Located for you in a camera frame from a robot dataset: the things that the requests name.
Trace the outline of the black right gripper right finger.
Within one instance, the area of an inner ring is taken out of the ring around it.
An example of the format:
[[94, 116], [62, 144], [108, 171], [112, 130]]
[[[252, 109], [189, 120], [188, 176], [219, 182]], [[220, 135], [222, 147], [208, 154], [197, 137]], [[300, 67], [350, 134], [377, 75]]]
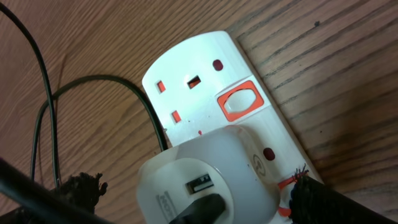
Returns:
[[289, 218], [296, 224], [397, 224], [297, 169]]

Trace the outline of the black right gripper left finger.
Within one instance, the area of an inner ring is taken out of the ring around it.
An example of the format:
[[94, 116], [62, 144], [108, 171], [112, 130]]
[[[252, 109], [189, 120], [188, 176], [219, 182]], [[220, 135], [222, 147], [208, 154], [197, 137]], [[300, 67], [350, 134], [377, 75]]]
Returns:
[[[95, 213], [95, 207], [108, 188], [107, 182], [100, 182], [103, 175], [97, 173], [95, 176], [81, 172], [77, 176], [70, 176], [60, 186], [57, 195], [78, 208]], [[6, 214], [1, 215], [1, 224], [45, 224], [47, 221], [34, 215], [24, 207], [18, 207]]]

